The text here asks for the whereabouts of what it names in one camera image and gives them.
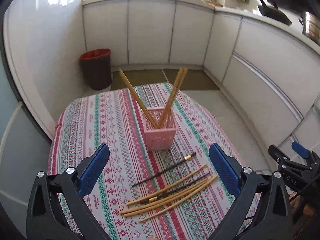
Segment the black chopstick gold band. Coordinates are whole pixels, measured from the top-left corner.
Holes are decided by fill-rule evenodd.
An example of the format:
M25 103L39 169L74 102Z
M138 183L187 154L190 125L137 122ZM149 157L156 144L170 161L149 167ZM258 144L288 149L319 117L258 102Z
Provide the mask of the black chopstick gold band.
M181 164L187 162L189 159L191 159L191 158L194 157L195 155L196 155L196 152L194 152L194 153L192 153L192 154L189 154L189 155L186 155L182 160L174 163L173 165L167 167L166 169L164 169L164 170L162 170L162 171L157 172L156 174L150 176L149 178L146 178L146 179L144 179L144 180L142 180L142 181L139 181L139 182L137 182L137 183L135 183L135 184L133 184L133 185L131 185L131 186L132 186L132 187L135 187L135 186L140 185L140 184L142 184L142 183L144 183L144 182L147 182L147 181L149 181L149 180L151 180L151 179L153 179L153 178L156 178L156 177L160 176L161 174L164 174L165 172L167 172L167 171L169 171L169 170L172 170L173 168L177 167L178 165L181 165Z
M162 192L162 193L159 193L157 194L156 196L152 197L152 198L149 198L149 199L146 199L146 200L143 200L141 202L139 202L141 205L145 205L145 204L150 204L152 202L155 202L157 200L160 200L160 199L163 199L163 198L166 198L172 194L175 194L179 191L182 191L183 189L197 183L198 181L202 180L203 178L206 178L208 175L210 174L210 172L207 172L206 174L194 179L193 181L187 183L187 184L183 184L182 186L176 188L176 189L173 189L173 190L168 190L166 192Z

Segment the patterned tablecloth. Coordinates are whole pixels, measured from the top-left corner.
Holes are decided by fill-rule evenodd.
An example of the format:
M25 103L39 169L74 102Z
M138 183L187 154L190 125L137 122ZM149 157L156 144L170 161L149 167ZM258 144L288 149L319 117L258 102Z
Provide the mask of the patterned tablecloth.
M156 192L204 164L207 166L188 180L207 172L212 176L215 168L209 159L209 147L213 143L218 143L227 155L240 158L215 116L196 101L179 93L173 110L178 130L168 151L146 150L140 108L128 89L74 100L57 121L48 158L49 174L79 165L102 143L109 146L110 159L85 202L112 239L207 239L234 201L216 179L182 204L142 223L141 219L163 208L133 217L121 214L127 202ZM187 162L131 186L194 152L196 155Z

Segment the pink perforated utensil holder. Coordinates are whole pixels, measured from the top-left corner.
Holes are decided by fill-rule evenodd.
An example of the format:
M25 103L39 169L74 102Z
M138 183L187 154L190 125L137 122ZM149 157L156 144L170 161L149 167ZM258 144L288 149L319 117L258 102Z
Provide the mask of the pink perforated utensil holder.
M159 129L155 129L152 126L143 111L140 111L140 116L143 124L143 139L146 150L148 152L170 150L178 130L174 111L170 110Z

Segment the olive floor mat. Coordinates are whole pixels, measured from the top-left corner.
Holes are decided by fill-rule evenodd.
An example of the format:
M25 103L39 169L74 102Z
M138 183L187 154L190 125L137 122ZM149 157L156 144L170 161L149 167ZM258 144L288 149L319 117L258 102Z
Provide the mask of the olive floor mat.
M167 82L160 69L128 70L123 72L133 87ZM113 72L111 90L118 90L126 87L127 85L125 85L122 80L119 71Z
M178 74L178 69L164 69L165 77L172 85ZM189 69L180 90L219 90L219 87L203 70Z

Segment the dark bin with red liner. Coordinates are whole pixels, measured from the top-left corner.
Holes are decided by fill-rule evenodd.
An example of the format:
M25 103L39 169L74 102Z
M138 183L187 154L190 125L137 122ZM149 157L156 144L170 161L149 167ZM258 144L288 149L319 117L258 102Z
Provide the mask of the dark bin with red liner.
M93 90L103 90L112 83L111 50L95 49L79 57L85 81Z

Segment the steel steamer pot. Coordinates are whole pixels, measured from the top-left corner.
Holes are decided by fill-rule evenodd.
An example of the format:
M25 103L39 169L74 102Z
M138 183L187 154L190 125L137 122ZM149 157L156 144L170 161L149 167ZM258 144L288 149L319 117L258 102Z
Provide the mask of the steel steamer pot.
M319 19L313 14L305 11L301 14L299 22L303 26L303 35L319 44Z

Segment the black wok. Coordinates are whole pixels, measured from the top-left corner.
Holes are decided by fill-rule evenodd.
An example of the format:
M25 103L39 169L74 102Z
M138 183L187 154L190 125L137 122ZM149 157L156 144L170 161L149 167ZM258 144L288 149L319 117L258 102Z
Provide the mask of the black wok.
M273 6L267 5L263 0L259 0L261 5L258 6L260 13L268 18L279 21L287 26L290 26L292 22L290 19L278 9L276 3L273 3Z

